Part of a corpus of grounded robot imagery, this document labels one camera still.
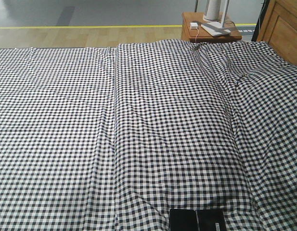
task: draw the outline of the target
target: power adapter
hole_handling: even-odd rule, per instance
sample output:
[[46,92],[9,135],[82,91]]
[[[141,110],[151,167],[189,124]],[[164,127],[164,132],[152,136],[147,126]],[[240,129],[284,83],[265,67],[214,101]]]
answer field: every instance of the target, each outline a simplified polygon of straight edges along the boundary
[[190,23],[190,29],[191,30],[197,30],[198,29],[198,24],[193,22],[193,23]]

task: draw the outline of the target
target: lamp base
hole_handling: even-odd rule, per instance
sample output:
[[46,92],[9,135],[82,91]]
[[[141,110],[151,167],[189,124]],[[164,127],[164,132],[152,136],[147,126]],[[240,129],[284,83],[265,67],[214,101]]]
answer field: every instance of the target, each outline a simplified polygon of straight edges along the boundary
[[205,17],[205,15],[204,15],[204,16],[203,16],[203,20],[204,20],[205,22],[216,22],[216,21],[219,20],[219,18],[217,18],[217,19],[207,19],[207,18]]
[[221,23],[219,22],[204,23],[201,24],[201,27],[211,36],[227,35],[231,32],[228,28],[221,27]]

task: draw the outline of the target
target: lamp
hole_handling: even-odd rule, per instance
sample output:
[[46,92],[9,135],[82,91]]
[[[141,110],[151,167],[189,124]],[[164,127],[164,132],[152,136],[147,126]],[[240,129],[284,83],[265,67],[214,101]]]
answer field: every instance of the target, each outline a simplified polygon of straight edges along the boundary
[[212,36],[227,35],[231,32],[228,28],[224,27],[224,21],[229,6],[229,0],[225,0],[221,23],[216,21],[219,19],[220,3],[220,0],[208,0],[203,19],[205,21],[209,20],[213,22],[201,24],[201,27]]

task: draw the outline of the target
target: white cable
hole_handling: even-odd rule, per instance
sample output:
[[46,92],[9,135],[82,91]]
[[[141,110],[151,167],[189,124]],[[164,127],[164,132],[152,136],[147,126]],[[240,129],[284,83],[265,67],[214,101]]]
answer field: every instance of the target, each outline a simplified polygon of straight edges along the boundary
[[199,29],[197,29],[197,35],[195,36],[195,43],[196,43],[196,39],[197,39],[199,34],[200,34],[200,31],[199,31]]

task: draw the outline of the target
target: cable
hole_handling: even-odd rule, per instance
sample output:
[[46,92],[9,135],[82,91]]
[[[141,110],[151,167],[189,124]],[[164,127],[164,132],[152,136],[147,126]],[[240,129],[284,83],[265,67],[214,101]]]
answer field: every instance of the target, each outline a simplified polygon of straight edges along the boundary
[[198,0],[195,1],[195,9],[194,9],[194,12],[197,11],[197,5],[198,5]]
[[195,36],[195,43],[196,43],[196,39],[197,39],[197,37],[198,37],[199,34],[200,34],[200,31],[199,31],[199,29],[197,28],[197,35]]
[[264,2],[263,2],[263,6],[262,6],[262,9],[261,9],[261,11],[260,11],[260,13],[259,13],[259,19],[258,19],[258,31],[260,30],[260,26],[261,26],[261,24],[260,24],[260,16],[261,16],[261,14],[263,13],[263,10],[264,10],[264,8],[265,8],[265,5],[266,5],[266,0],[264,0]]

